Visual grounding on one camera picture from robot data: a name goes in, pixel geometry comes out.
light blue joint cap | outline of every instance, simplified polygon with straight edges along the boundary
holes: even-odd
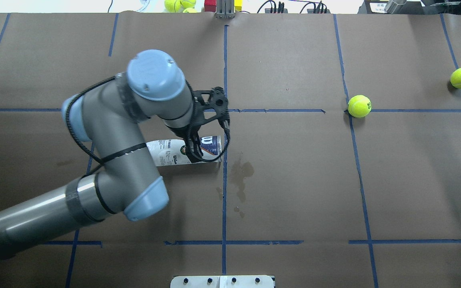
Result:
[[[165,208],[168,200],[165,183],[160,176],[126,207],[124,215],[130,221],[145,219]]]
[[[129,61],[127,70],[131,89],[147,100],[167,101],[179,95],[185,78],[174,58],[159,50],[146,50]]]
[[[65,113],[67,110],[67,106],[69,106],[69,103],[71,102],[72,98],[74,98],[75,96],[76,95],[65,100],[62,105],[62,117],[64,119],[65,124],[66,124]],[[81,96],[72,105],[71,111],[70,111],[70,121],[72,125],[72,130],[74,131],[74,134],[77,136],[77,138],[82,142],[89,142],[89,141],[92,141],[92,139],[90,139],[88,135],[86,134],[86,130],[84,129],[84,125],[83,125],[83,113],[82,113],[83,97],[84,96]]]

red block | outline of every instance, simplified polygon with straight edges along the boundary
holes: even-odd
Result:
[[[216,0],[205,0],[204,11],[216,12]]]

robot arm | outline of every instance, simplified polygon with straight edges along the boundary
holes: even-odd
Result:
[[[202,94],[210,95],[208,102]],[[203,112],[208,109],[216,115],[206,120]],[[163,209],[168,194],[139,122],[153,115],[162,118],[185,140],[192,162],[217,159],[201,158],[201,125],[217,119],[229,138],[223,89],[193,91],[172,57],[158,50],[139,53],[126,73],[66,100],[62,112],[78,145],[93,142],[100,155],[95,160],[105,170],[1,211],[0,259],[112,214],[123,211],[129,220],[138,221]]]

metal bracket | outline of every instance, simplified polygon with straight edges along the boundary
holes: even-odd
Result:
[[[275,288],[275,276],[224,275],[224,276],[176,276],[170,288]]]
[[[232,19],[236,16],[234,0],[216,0],[216,18]]]

cable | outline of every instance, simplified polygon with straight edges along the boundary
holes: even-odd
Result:
[[[65,122],[66,122],[66,125],[67,125],[67,129],[69,130],[69,133],[72,137],[72,139],[74,139],[74,142],[79,146],[79,148],[81,148],[85,153],[87,153],[90,157],[92,157],[96,162],[100,163],[100,164],[103,164],[102,160],[99,159],[99,157],[97,157],[94,153],[92,153],[90,151],[90,149],[88,149],[85,145],[83,145],[83,143],[79,140],[79,138],[75,135],[74,133],[74,129],[72,128],[72,124],[70,122],[70,111],[72,109],[72,106],[74,105],[74,103],[79,100],[79,98],[81,98],[81,96],[85,95],[86,93],[88,93],[88,91],[91,91],[103,84],[106,84],[112,80],[115,80],[115,76],[112,76],[106,80],[103,80],[97,84],[94,84],[86,89],[84,89],[81,93],[77,94],[74,98],[72,98],[71,102],[69,103],[69,105],[67,106],[66,110],[65,110]]]
[[[305,9],[305,7],[307,7],[307,5],[309,5],[309,4],[312,4],[312,5],[314,5],[314,9],[313,9],[313,11],[315,11],[315,10],[316,10],[316,3],[315,3],[315,2],[307,2],[307,4],[305,4],[305,5],[302,7],[302,9],[300,10],[300,13],[299,13],[299,14],[302,14],[302,12],[303,12],[303,9]]]
[[[326,14],[327,7],[323,2],[320,2],[316,10],[317,14]]]
[[[313,10],[313,14],[320,14],[320,9],[321,9],[321,2],[318,3],[318,7]]]
[[[111,0],[110,7],[108,7],[108,13],[110,13],[110,8],[113,6],[113,0]]]
[[[257,10],[257,13],[261,12],[261,9],[264,7],[264,5],[266,5],[268,2],[270,3],[273,3],[271,4],[273,7],[271,7],[271,13],[273,13],[273,11],[276,11],[277,10],[277,4],[275,3],[275,1],[273,0],[267,0],[266,2],[263,3],[263,5],[261,5],[261,7],[259,7],[259,9]]]

